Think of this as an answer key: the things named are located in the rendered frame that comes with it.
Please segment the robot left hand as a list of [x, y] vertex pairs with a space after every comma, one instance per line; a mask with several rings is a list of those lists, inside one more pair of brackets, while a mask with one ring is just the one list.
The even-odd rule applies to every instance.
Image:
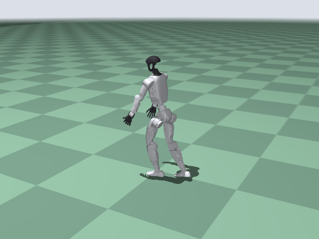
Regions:
[[[129, 112], [129, 113], [130, 113], [130, 112]], [[134, 117], [134, 115], [133, 115], [133, 117]], [[128, 114], [128, 116], [124, 117], [123, 119], [125, 119], [125, 120], [124, 120], [125, 124], [127, 123], [127, 125], [131, 125], [131, 122], [132, 122], [132, 118], [133, 118], [133, 117], [130, 117], [129, 114]]]

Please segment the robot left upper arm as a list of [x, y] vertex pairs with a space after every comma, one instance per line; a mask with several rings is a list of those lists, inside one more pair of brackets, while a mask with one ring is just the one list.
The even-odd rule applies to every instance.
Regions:
[[143, 85], [140, 89], [140, 94], [138, 95], [139, 96], [139, 102], [141, 102], [144, 98], [144, 96], [146, 95], [148, 89], [153, 85], [153, 82], [154, 82], [154, 79], [152, 78], [147, 78], [143, 81]]

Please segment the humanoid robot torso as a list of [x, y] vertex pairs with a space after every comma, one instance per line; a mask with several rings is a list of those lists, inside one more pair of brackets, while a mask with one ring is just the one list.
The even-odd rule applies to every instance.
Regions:
[[159, 117], [160, 115], [163, 116], [163, 123], [165, 123], [172, 119], [171, 110], [167, 109], [166, 106], [163, 105], [165, 102], [167, 102], [168, 97], [166, 76], [164, 73], [162, 73], [162, 75], [160, 76], [153, 75], [154, 73], [152, 73], [152, 75], [148, 77], [154, 79], [153, 85], [148, 89], [148, 91], [152, 104], [159, 105], [156, 106], [159, 111], [157, 113], [157, 117]]

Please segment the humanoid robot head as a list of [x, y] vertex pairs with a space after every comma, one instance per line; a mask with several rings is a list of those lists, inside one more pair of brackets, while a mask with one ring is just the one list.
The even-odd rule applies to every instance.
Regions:
[[[147, 65], [148, 65], [149, 71], [150, 71], [150, 72], [152, 71], [152, 72], [154, 73], [153, 76], [160, 76], [160, 75], [162, 75], [162, 73], [160, 73], [160, 72], [158, 71], [158, 69], [155, 68], [156, 63], [158, 63], [158, 62], [160, 62], [160, 58], [157, 57], [157, 56], [150, 56], [149, 58], [146, 59], [146, 63], [147, 63]], [[150, 69], [150, 64], [153, 65], [152, 69]]]

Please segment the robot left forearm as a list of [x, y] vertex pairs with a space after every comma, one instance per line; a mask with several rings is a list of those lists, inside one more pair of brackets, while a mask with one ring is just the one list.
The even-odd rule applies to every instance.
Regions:
[[135, 95], [134, 103], [133, 103], [131, 112], [129, 113], [129, 116], [130, 116], [130, 117], [133, 117], [133, 115], [137, 112], [137, 109], [138, 109], [139, 106], [140, 106], [139, 99], [140, 99], [139, 96], [138, 96], [138, 95]]

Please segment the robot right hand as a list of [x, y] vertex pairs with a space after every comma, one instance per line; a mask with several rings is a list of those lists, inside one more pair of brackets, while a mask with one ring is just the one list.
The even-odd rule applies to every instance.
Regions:
[[[157, 105], [157, 106], [158, 106], [158, 105]], [[150, 113], [152, 114], [152, 117], [153, 117], [153, 114], [154, 114], [154, 116], [155, 116], [155, 114], [156, 114], [156, 108], [153, 107], [153, 104], [152, 104], [152, 107], [149, 108], [149, 109], [146, 111], [146, 113], [147, 113], [148, 111], [149, 111], [149, 113], [148, 113], [147, 117], [149, 116]], [[150, 114], [150, 116], [151, 116], [151, 114]], [[149, 116], [149, 118], [150, 118], [150, 116]], [[151, 117], [151, 118], [152, 118], [152, 117]]]

